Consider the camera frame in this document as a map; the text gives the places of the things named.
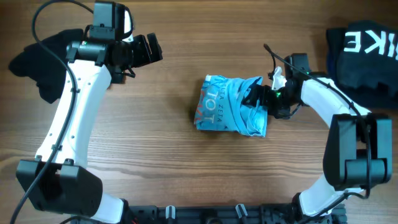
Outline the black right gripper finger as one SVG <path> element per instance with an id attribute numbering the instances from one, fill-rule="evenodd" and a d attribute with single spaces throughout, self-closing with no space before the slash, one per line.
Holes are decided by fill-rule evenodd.
<path id="1" fill-rule="evenodd" d="M 264 86 L 262 85 L 252 84 L 249 89 L 248 96 L 262 96 L 264 94 Z"/>
<path id="2" fill-rule="evenodd" d="M 263 97 L 263 95 L 251 93 L 242 100 L 242 105 L 253 108 L 258 106 L 264 106 Z"/>

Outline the light blue t-shirt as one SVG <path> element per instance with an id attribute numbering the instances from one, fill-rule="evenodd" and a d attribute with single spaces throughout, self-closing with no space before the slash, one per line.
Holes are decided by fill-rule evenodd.
<path id="1" fill-rule="evenodd" d="M 245 136 L 266 136 L 267 110 L 256 104 L 246 106 L 243 99 L 262 77 L 226 78 L 207 75 L 201 87 L 194 125 L 202 131 L 232 131 Z"/>

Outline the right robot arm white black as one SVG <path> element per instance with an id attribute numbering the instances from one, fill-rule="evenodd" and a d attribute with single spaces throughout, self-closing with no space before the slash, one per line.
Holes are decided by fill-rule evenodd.
<path id="1" fill-rule="evenodd" d="M 292 105 L 309 106 L 328 125 L 323 174 L 290 205 L 293 222 L 314 222 L 344 200 L 367 199 L 373 187 L 390 181 L 392 121 L 356 104 L 324 73 L 311 71 L 307 54 L 281 61 L 285 75 L 271 71 L 272 86 L 253 85 L 243 104 L 263 106 L 277 119 L 291 117 Z"/>

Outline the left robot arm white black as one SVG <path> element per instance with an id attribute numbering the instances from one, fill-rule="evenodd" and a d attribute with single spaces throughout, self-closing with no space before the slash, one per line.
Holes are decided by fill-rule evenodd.
<path id="1" fill-rule="evenodd" d="M 70 42 L 60 63 L 65 83 L 47 137 L 33 160 L 21 160 L 16 177 L 23 202 L 42 212 L 100 223 L 135 223 L 126 200 L 103 190 L 87 170 L 88 143 L 101 100 L 112 83 L 134 77 L 134 69 L 162 59 L 154 33 L 133 35 L 129 8 L 96 1 L 93 23 L 83 38 Z"/>

